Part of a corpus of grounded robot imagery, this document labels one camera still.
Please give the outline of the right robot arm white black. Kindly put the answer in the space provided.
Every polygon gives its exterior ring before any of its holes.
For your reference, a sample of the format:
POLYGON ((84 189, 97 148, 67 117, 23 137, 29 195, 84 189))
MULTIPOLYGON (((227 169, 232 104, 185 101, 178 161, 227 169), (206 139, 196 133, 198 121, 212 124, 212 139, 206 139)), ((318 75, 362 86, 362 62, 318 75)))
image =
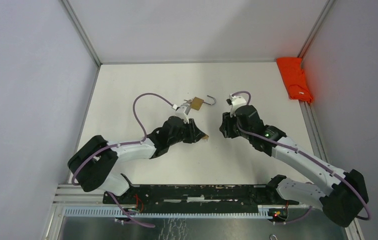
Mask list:
POLYGON ((354 219, 371 219, 367 187, 359 171, 345 171, 307 153, 285 132, 264 124, 254 106, 224 112, 219 130, 224 138, 246 139, 255 150, 289 165, 310 181, 276 176, 270 182, 272 187, 265 191, 270 203, 289 200, 306 204, 322 210, 329 220, 344 228, 354 219))

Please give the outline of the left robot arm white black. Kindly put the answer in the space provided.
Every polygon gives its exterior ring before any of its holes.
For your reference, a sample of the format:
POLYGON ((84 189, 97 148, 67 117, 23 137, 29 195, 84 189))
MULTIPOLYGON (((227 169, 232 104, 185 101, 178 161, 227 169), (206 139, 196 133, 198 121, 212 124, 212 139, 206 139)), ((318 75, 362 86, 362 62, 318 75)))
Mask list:
POLYGON ((73 184, 84 192, 103 190, 114 194, 122 204, 128 204, 134 198, 134 190, 122 174, 112 173, 116 164, 155 159, 175 144, 194 144, 208 137, 196 126, 194 119, 185 123, 181 118, 171 116, 144 141, 113 143, 95 135, 69 159, 67 167, 72 172, 73 184))

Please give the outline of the large brass padlock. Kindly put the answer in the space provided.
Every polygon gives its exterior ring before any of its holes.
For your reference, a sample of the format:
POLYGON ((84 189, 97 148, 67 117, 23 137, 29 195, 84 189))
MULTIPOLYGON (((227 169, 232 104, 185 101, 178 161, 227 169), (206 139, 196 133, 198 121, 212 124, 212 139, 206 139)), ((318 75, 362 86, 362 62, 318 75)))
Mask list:
POLYGON ((213 106, 217 103, 217 99, 215 97, 211 95, 207 95, 206 97, 210 99, 210 102, 199 97, 194 97, 190 100, 190 107, 196 111, 199 111, 203 105, 213 106))

